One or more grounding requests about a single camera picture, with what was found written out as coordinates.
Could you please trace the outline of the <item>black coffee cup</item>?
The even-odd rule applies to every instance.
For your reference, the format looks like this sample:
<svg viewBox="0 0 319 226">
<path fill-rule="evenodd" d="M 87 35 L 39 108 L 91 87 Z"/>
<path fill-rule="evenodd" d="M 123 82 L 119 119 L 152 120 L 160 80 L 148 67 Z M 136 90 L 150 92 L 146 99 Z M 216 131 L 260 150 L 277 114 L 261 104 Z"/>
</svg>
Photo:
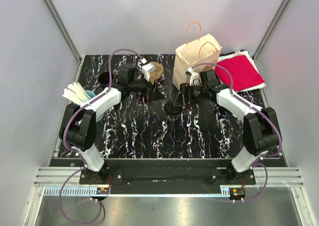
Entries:
<svg viewBox="0 0 319 226">
<path fill-rule="evenodd" d="M 102 89 L 105 89 L 106 87 L 108 87 L 110 82 L 113 82 L 113 80 L 114 80 L 114 75 L 113 73 L 109 71 L 101 73 L 98 77 L 98 83 Z"/>
<path fill-rule="evenodd" d="M 182 112 L 182 107 L 174 106 L 173 102 L 169 101 L 164 106 L 164 112 L 166 114 L 166 118 L 168 119 L 168 121 L 175 122 Z"/>
</svg>

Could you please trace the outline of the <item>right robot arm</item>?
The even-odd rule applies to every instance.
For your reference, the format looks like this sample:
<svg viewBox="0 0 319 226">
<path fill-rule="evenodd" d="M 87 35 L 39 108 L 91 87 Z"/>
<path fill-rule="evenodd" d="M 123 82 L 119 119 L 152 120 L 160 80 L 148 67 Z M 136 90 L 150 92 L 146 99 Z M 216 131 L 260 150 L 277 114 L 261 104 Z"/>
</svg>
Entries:
<svg viewBox="0 0 319 226">
<path fill-rule="evenodd" d="M 264 157 L 268 157 L 270 151 L 277 149 L 275 154 L 281 153 L 282 136 L 273 108 L 262 108 L 247 101 L 230 86 L 220 83 L 214 70 L 196 73 L 189 69 L 186 75 L 190 81 L 181 84 L 176 99 L 165 105 L 165 112 L 171 121 L 179 116 L 187 104 L 207 99 L 228 110 L 243 123 L 244 146 L 232 159 L 226 172 L 228 182 L 240 183 L 244 174 Z"/>
</svg>

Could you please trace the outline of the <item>beige paper takeout bag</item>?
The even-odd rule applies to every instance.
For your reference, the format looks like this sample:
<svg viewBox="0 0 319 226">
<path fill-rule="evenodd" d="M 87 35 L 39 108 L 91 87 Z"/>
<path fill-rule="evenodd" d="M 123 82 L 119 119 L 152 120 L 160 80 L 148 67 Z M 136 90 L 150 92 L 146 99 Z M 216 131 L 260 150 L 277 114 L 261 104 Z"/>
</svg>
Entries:
<svg viewBox="0 0 319 226">
<path fill-rule="evenodd" d="M 180 89 L 182 83 L 189 82 L 186 72 L 197 64 L 202 65 L 194 70 L 196 73 L 212 69 L 208 64 L 217 63 L 221 50 L 222 46 L 211 34 L 202 36 L 200 31 L 196 40 L 187 39 L 185 44 L 175 50 L 173 85 Z"/>
</svg>

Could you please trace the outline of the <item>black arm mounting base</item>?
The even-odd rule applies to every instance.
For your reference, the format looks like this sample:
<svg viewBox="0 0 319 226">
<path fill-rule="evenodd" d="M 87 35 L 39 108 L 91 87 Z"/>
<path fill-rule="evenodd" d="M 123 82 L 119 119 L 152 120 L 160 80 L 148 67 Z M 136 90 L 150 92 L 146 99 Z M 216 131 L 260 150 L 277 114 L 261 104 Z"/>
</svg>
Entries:
<svg viewBox="0 0 319 226">
<path fill-rule="evenodd" d="M 84 170 L 80 184 L 101 185 L 108 179 L 112 185 L 130 181 L 193 181 L 212 185 L 255 185 L 252 170 L 236 172 L 230 159 L 109 159 L 99 173 Z"/>
</svg>

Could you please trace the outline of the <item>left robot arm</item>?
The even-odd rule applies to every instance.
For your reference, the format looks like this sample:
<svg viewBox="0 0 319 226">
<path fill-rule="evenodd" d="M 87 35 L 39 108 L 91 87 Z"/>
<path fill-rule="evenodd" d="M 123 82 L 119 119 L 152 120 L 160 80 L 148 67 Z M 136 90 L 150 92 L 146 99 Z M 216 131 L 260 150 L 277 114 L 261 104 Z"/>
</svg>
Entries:
<svg viewBox="0 0 319 226">
<path fill-rule="evenodd" d="M 123 64 L 116 75 L 108 71 L 99 76 L 100 84 L 106 86 L 101 93 L 83 103 L 67 105 L 59 137 L 66 149 L 80 157 L 83 171 L 95 183 L 102 184 L 108 177 L 105 160 L 95 146 L 97 119 L 134 92 L 149 102 L 164 99 L 156 84 L 162 75 L 163 66 L 156 62 L 144 64 L 141 72 Z"/>
</svg>

